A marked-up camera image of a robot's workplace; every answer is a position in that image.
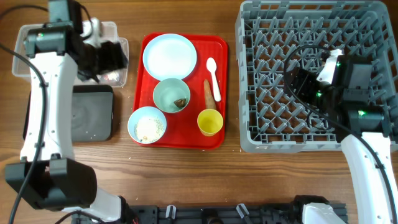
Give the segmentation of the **white tissue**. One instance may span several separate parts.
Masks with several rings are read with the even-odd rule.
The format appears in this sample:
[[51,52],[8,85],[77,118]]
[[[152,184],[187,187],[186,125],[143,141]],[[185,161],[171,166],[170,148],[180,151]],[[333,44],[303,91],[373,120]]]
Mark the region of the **white tissue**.
[[104,82],[118,82],[120,80],[120,74],[118,71],[109,72],[102,76]]

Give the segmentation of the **light blue bowl with crumbs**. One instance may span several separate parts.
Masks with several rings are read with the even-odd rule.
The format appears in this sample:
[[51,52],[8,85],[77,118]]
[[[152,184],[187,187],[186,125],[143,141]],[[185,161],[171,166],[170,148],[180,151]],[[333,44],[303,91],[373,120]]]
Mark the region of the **light blue bowl with crumbs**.
[[127,123],[130,137],[139,144],[153,144],[160,140],[167,129],[167,120],[161,110],[144,106],[135,110]]

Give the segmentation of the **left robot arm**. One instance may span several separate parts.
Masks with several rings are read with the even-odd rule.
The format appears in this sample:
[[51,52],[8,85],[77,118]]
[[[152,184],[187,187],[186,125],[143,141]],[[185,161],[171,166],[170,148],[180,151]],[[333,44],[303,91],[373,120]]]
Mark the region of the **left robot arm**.
[[19,162],[6,166],[6,182],[36,210],[65,212],[98,223],[137,223],[126,200],[98,187],[92,167],[77,162],[72,146],[72,95],[76,79],[124,69],[117,42],[83,32],[87,9],[76,1],[50,1],[49,20],[32,29],[20,59],[30,67],[29,120]]

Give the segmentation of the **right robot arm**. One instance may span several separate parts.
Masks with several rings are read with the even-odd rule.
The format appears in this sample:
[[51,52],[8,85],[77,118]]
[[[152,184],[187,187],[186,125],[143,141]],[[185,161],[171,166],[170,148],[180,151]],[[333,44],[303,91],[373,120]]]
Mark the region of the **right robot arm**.
[[397,184],[387,110],[372,105],[371,62],[322,47],[319,74],[283,68],[284,91],[327,120],[349,165],[361,223],[397,223]]

